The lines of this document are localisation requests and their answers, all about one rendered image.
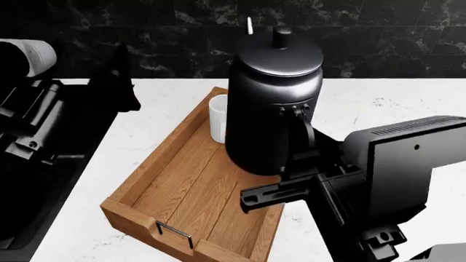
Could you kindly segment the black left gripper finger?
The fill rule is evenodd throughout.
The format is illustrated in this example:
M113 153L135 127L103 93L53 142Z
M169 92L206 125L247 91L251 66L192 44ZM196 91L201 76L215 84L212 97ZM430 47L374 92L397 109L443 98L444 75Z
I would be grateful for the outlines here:
M108 62L111 74L111 104L118 112L139 111L141 104L134 93L130 77L130 53L120 44Z

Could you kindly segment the black metal kettle with lid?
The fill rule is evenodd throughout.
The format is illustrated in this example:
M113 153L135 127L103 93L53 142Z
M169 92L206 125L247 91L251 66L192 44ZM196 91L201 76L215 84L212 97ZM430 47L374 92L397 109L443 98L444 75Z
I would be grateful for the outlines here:
M248 33L229 69L226 152L243 170L273 176L316 147L311 121L323 52L292 28Z

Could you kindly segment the white ceramic mug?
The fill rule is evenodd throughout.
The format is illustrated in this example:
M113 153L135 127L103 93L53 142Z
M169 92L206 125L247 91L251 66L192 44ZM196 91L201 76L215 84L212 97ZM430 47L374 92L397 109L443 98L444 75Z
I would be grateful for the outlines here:
M217 143L225 143L227 95L217 95L208 104L210 136Z

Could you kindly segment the wooden serving tray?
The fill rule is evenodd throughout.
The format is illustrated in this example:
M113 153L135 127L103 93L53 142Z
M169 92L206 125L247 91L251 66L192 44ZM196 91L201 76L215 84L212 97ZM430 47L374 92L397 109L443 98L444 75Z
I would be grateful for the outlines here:
M114 229L182 262L266 262L283 205L244 213L243 189L278 182L241 170L210 136L205 98L100 207ZM163 229L163 222L191 235Z

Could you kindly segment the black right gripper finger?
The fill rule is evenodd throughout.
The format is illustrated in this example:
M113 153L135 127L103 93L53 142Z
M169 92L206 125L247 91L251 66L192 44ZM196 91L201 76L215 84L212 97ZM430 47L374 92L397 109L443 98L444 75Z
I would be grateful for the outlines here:
M305 200L310 188L305 183L273 183L243 189L240 192L240 208L244 213L298 200Z
M292 135L288 158L281 175L314 175L331 170L341 162L341 141L314 129L315 144L309 146L304 135Z

